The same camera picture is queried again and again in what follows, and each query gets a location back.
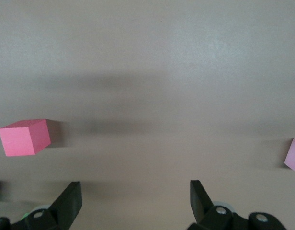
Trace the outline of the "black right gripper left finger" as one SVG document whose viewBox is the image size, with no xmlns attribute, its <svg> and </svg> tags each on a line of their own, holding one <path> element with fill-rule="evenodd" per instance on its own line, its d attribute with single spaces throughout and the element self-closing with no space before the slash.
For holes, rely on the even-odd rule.
<svg viewBox="0 0 295 230">
<path fill-rule="evenodd" d="M 37 209 L 15 223 L 0 217 L 0 230 L 69 230 L 81 207 L 81 183 L 71 182 L 49 208 Z"/>
</svg>

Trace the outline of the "red foam block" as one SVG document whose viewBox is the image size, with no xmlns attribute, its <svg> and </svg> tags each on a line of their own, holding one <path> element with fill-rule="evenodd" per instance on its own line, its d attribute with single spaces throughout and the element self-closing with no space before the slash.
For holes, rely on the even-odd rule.
<svg viewBox="0 0 295 230">
<path fill-rule="evenodd" d="M 36 155 L 51 144 L 46 119 L 20 120 L 0 128 L 7 157 Z"/>
</svg>

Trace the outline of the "pink foam block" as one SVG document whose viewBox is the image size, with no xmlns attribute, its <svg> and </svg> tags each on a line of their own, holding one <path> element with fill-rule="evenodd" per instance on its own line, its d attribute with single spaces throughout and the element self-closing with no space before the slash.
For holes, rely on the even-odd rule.
<svg viewBox="0 0 295 230">
<path fill-rule="evenodd" d="M 295 172 L 295 138 L 291 142 L 284 163 Z"/>
</svg>

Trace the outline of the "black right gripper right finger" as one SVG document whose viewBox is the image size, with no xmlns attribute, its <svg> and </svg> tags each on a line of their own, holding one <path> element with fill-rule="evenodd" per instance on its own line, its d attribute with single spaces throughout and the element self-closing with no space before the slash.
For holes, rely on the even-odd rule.
<svg viewBox="0 0 295 230">
<path fill-rule="evenodd" d="M 223 205 L 214 205 L 199 180 L 190 182 L 190 204 L 196 222 L 187 230 L 287 230 L 271 214 L 253 212 L 246 219 Z"/>
</svg>

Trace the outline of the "brown paper table cover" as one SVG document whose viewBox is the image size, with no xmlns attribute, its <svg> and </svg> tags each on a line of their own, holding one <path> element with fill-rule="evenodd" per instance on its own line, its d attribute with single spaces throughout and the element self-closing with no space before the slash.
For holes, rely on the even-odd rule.
<svg viewBox="0 0 295 230">
<path fill-rule="evenodd" d="M 0 216 L 80 181 L 71 230 L 185 230 L 190 180 L 295 230 L 295 0 L 0 0 Z"/>
</svg>

